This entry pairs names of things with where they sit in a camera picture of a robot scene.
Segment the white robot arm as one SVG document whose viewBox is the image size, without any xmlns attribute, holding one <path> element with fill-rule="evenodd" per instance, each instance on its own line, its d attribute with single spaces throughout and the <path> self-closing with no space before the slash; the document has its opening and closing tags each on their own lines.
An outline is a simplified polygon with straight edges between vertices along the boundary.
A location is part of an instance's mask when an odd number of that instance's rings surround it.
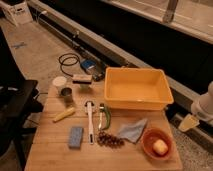
<svg viewBox="0 0 213 171">
<path fill-rule="evenodd" d="M 182 132 L 186 132 L 206 122 L 213 127 L 213 81 L 208 86 L 208 91 L 200 95 L 191 104 L 191 112 L 187 114 L 178 126 Z"/>
</svg>

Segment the translucent cream gripper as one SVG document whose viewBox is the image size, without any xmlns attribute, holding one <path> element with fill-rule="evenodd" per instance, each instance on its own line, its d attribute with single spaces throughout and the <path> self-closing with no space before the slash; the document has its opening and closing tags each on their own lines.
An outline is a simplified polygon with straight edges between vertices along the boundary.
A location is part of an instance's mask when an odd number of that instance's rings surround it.
<svg viewBox="0 0 213 171">
<path fill-rule="evenodd" d="M 187 114 L 178 126 L 182 132 L 186 132 L 199 125 L 199 120 L 192 114 Z"/>
</svg>

